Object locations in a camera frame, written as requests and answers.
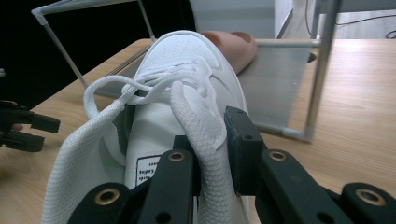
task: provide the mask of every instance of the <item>metal rivet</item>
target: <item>metal rivet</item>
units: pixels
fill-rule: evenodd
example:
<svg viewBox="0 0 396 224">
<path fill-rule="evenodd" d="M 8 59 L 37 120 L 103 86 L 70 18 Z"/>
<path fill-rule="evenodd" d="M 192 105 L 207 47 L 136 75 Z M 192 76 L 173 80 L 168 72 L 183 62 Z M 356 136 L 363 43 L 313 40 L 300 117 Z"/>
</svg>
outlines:
<svg viewBox="0 0 396 224">
<path fill-rule="evenodd" d="M 270 157 L 274 161 L 285 161 L 288 158 L 285 153 L 279 151 L 271 151 Z"/>
<path fill-rule="evenodd" d="M 173 152 L 168 156 L 169 161 L 183 161 L 184 158 L 186 158 L 186 156 L 181 152 Z"/>
<path fill-rule="evenodd" d="M 372 205 L 384 206 L 387 203 L 384 197 L 370 189 L 357 189 L 356 194 L 360 199 Z"/>
<path fill-rule="evenodd" d="M 103 189 L 95 196 L 95 203 L 99 205 L 108 205 L 114 203 L 120 197 L 117 189 Z"/>
</svg>

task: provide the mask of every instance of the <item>skin-colored object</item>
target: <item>skin-colored object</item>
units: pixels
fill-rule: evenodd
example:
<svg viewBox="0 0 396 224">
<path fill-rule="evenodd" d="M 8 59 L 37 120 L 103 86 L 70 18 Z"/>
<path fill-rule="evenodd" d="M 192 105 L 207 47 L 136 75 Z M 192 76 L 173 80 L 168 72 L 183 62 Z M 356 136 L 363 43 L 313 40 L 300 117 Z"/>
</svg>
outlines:
<svg viewBox="0 0 396 224">
<path fill-rule="evenodd" d="M 225 56 L 236 74 L 256 57 L 257 43 L 253 36 L 243 32 L 204 31 L 206 36 Z"/>
</svg>

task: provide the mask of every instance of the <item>shoe label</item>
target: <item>shoe label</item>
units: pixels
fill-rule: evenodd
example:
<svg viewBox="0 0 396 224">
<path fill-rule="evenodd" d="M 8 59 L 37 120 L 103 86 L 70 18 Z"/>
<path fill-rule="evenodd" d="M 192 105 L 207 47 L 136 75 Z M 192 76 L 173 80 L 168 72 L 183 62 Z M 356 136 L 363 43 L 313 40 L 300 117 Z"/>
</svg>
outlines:
<svg viewBox="0 0 396 224">
<path fill-rule="evenodd" d="M 154 176 L 161 155 L 141 157 L 136 162 L 136 186 Z"/>
</svg>

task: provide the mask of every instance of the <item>brass screw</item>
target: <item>brass screw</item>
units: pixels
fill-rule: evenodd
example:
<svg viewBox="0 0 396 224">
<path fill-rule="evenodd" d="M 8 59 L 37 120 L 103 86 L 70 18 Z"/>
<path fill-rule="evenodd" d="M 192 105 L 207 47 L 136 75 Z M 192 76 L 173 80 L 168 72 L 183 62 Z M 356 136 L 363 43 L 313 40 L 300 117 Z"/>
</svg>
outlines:
<svg viewBox="0 0 396 224">
<path fill-rule="evenodd" d="M 95 202 L 99 205 L 108 205 L 114 203 L 120 197 L 117 189 L 103 189 L 95 196 Z"/>
</svg>

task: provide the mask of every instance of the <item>shoe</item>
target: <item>shoe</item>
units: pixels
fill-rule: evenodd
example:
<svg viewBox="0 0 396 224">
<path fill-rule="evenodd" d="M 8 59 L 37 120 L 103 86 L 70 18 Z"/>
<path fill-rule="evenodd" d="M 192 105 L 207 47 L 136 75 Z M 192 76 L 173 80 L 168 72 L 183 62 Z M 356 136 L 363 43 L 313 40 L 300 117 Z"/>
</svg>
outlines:
<svg viewBox="0 0 396 224">
<path fill-rule="evenodd" d="M 205 31 L 201 34 L 218 47 L 236 74 L 240 74 L 256 57 L 256 40 L 247 33 Z"/>
<path fill-rule="evenodd" d="M 123 82 L 122 96 L 99 112 L 94 91 Z M 125 105 L 136 105 L 134 115 Z M 217 47 L 195 32 L 177 31 L 159 38 L 133 79 L 102 77 L 84 93 L 90 120 L 64 141 L 46 191 L 43 223 L 65 223 L 82 198 L 107 182 L 130 189 L 186 135 L 202 174 L 198 223 L 248 223 L 247 204 L 235 196 L 228 162 L 223 116 L 227 105 L 247 111 L 235 72 Z M 130 131 L 123 118 L 131 119 Z M 120 140 L 127 134 L 124 149 Z"/>
</svg>

